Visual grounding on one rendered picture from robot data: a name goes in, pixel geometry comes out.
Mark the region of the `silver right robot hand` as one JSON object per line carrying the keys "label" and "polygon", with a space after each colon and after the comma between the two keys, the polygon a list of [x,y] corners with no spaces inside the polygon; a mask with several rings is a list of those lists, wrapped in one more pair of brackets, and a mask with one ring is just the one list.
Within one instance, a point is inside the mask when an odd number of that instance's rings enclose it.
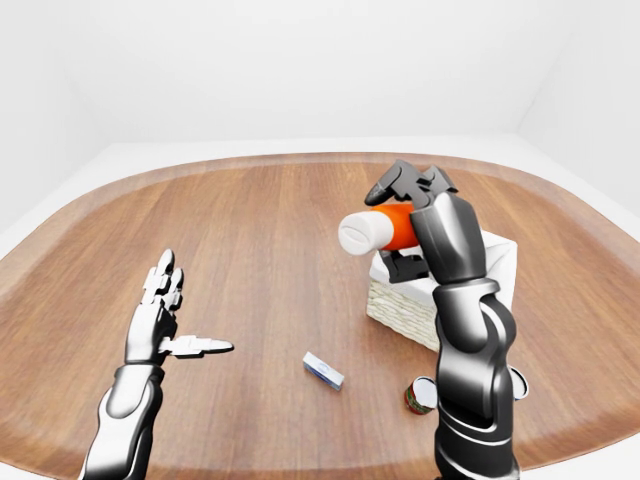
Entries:
{"label": "silver right robot hand", "polygon": [[398,247],[384,248],[380,257],[392,284],[432,275],[440,285],[486,276],[481,229],[472,205],[458,197],[448,174],[433,165],[425,171],[398,159],[370,189],[365,204],[390,198],[409,201],[409,220],[422,256],[404,256]]}

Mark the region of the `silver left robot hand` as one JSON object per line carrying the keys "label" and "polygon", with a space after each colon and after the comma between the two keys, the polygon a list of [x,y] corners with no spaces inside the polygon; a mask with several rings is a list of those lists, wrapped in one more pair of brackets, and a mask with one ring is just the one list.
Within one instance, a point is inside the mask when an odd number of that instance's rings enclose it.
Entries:
{"label": "silver left robot hand", "polygon": [[234,345],[226,340],[196,335],[176,337],[176,312],[182,304],[184,272],[175,266],[175,254],[166,249],[143,284],[144,294],[136,307],[127,334],[125,362],[161,365],[168,356],[201,358],[227,353]]}

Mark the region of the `red green tin can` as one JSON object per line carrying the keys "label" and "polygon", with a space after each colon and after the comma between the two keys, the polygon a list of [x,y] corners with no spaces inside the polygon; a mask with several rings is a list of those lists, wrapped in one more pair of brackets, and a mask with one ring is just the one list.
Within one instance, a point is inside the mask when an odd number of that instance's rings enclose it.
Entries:
{"label": "red green tin can", "polygon": [[437,408],[436,382],[428,376],[416,377],[404,393],[407,408],[414,414],[426,415]]}

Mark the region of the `white woven basket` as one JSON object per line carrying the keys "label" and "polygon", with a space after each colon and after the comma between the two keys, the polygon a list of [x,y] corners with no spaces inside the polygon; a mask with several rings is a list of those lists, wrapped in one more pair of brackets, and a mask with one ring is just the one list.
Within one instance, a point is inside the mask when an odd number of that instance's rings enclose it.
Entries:
{"label": "white woven basket", "polygon": [[[497,281],[496,298],[508,309],[512,307],[517,272],[518,245],[515,241],[484,231],[487,277]],[[392,284],[389,272],[376,253],[370,268],[366,314],[402,336],[439,350],[435,317],[437,307],[433,291],[438,283],[432,276]]]}

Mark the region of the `orange ketchup bottle white cap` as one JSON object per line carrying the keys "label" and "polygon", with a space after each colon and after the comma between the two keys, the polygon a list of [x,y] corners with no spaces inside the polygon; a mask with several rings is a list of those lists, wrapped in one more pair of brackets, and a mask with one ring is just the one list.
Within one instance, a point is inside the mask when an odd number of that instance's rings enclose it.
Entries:
{"label": "orange ketchup bottle white cap", "polygon": [[398,203],[349,214],[339,225],[339,243],[351,255],[416,247],[419,242],[410,220],[412,212],[411,204]]}

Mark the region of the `small blue white box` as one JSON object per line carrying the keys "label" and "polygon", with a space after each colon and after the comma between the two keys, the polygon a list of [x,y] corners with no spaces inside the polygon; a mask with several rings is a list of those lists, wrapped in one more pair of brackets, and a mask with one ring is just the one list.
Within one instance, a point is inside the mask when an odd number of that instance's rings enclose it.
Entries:
{"label": "small blue white box", "polygon": [[303,357],[303,366],[306,371],[313,374],[336,391],[340,391],[344,384],[344,375],[307,351]]}

